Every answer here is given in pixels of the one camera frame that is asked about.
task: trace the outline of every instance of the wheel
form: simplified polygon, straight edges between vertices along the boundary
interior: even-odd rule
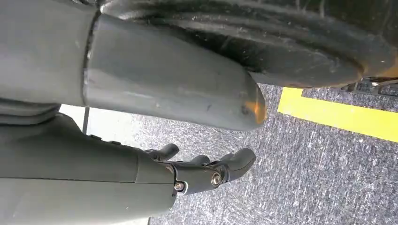
[[[342,86],[387,70],[397,54],[398,1],[104,0],[97,4],[103,13],[132,23],[170,28],[179,37],[239,62],[260,83]]]

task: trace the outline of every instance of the yellow tape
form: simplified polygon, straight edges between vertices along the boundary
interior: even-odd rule
[[[302,97],[284,88],[278,112],[315,123],[398,142],[398,113]]]

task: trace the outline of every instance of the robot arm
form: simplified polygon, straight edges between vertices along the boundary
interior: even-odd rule
[[[168,161],[178,151],[142,151],[83,134],[61,113],[39,124],[0,125],[1,224],[112,224],[167,211],[178,194],[218,188],[255,160],[242,149],[210,162]]]

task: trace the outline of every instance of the gray plastic casing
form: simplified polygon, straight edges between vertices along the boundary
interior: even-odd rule
[[[264,97],[239,64],[68,0],[3,0],[0,98],[90,106],[233,130],[261,127]]]

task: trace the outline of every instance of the screw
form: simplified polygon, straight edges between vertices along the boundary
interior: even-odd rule
[[[177,182],[177,183],[174,185],[174,189],[175,189],[176,191],[182,191],[182,190],[184,190],[184,183],[182,183],[182,182]]]
[[[220,185],[220,183],[221,183],[221,175],[220,175],[219,172],[213,173],[211,182],[212,182],[212,185],[213,185],[214,187],[217,187],[217,186]]]

